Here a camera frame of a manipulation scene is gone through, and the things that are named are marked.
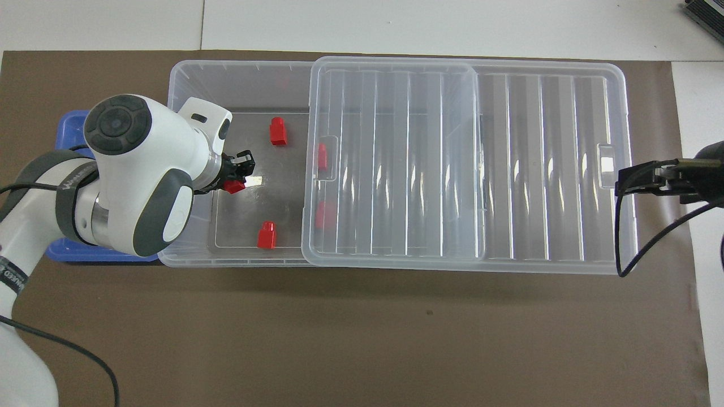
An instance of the white floor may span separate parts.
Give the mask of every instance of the white floor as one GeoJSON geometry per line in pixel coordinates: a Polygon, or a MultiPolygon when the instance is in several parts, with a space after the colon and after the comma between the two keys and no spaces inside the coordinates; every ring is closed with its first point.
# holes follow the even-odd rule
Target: white floor
{"type": "MultiPolygon", "coordinates": [[[[0,0],[0,51],[266,49],[676,61],[682,148],[684,156],[693,156],[724,139],[724,45],[685,17],[682,3],[0,0]]],[[[692,221],[691,229],[711,401],[722,406],[724,272],[718,241],[724,217],[710,212],[692,221]]]]}

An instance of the blue plastic container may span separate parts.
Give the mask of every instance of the blue plastic container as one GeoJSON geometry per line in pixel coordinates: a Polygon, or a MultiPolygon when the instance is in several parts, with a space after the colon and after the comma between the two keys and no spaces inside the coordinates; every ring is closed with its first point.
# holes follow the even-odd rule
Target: blue plastic container
{"type": "MultiPolygon", "coordinates": [[[[58,133],[55,139],[55,148],[70,148],[79,144],[85,144],[83,139],[83,122],[88,116],[88,110],[73,110],[63,115],[58,123],[58,133]]],[[[93,153],[89,149],[78,150],[79,153],[92,157],[93,153]]],[[[54,241],[48,246],[46,255],[55,261],[153,261],[158,258],[157,255],[149,257],[138,257],[130,254],[120,253],[109,248],[98,246],[89,246],[83,243],[74,242],[70,239],[62,238],[54,241]]]]}

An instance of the clear plastic lid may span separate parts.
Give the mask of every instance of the clear plastic lid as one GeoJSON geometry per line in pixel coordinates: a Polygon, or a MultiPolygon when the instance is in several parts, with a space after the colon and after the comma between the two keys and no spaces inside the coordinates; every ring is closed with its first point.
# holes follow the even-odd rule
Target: clear plastic lid
{"type": "MultiPolygon", "coordinates": [[[[631,164],[611,64],[324,57],[302,252],[336,267],[613,273],[631,164]]],[[[621,252],[636,249],[633,204],[621,252]]]]}

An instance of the clear plastic bin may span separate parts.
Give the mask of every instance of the clear plastic bin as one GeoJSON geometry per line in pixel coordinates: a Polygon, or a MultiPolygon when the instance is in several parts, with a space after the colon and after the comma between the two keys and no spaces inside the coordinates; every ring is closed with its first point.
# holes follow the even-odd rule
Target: clear plastic bin
{"type": "MultiPolygon", "coordinates": [[[[190,96],[234,113],[225,150],[251,149],[257,185],[196,197],[159,254],[167,265],[615,273],[613,186],[631,157],[626,84],[611,64],[180,62],[169,106],[190,96]],[[288,146],[269,142],[274,116],[288,146]],[[265,220],[277,223],[270,251],[256,247],[265,220]]],[[[634,222],[629,201],[624,258],[634,222]]]]}

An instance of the brown table surface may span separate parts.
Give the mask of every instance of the brown table surface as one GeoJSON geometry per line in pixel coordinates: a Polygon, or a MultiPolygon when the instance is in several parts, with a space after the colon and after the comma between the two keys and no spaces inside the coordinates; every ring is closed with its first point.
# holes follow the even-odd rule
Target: brown table surface
{"type": "MultiPolygon", "coordinates": [[[[118,93],[165,103],[183,59],[259,51],[6,51],[0,183],[60,117],[118,93]]],[[[615,62],[635,162],[681,156],[669,62],[615,62]]],[[[642,239],[681,213],[637,198],[642,239]]],[[[171,269],[41,260],[14,317],[97,353],[125,406],[708,406],[686,226],[625,279],[384,269],[171,269]]],[[[110,406],[93,362],[21,334],[62,406],[110,406]]]]}

